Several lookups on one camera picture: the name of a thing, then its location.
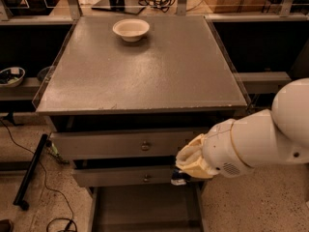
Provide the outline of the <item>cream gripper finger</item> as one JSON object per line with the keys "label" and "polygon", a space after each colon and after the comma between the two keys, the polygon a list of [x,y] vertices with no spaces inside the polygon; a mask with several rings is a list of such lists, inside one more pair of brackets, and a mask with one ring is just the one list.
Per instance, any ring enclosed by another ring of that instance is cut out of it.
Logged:
{"label": "cream gripper finger", "polygon": [[188,158],[177,156],[176,166],[182,172],[197,179],[210,179],[217,174],[217,171],[211,168],[202,156],[191,156]]}
{"label": "cream gripper finger", "polygon": [[202,156],[205,136],[201,133],[185,145],[176,156],[176,165],[189,165]]}

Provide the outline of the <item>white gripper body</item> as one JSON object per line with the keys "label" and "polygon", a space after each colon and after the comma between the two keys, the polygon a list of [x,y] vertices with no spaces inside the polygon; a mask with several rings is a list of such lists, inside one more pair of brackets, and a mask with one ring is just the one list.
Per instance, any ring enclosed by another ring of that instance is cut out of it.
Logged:
{"label": "white gripper body", "polygon": [[236,150],[232,136],[235,120],[229,119],[213,126],[203,143],[203,157],[207,164],[218,174],[235,178],[253,172]]}

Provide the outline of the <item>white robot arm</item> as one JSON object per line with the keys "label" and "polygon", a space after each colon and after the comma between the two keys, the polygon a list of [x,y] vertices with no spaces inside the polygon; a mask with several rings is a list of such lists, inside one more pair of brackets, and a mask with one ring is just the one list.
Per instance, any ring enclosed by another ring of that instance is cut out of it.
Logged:
{"label": "white robot arm", "polygon": [[309,162],[309,78],[276,94],[270,109],[214,125],[184,146],[176,166],[193,178],[234,178],[270,164]]}

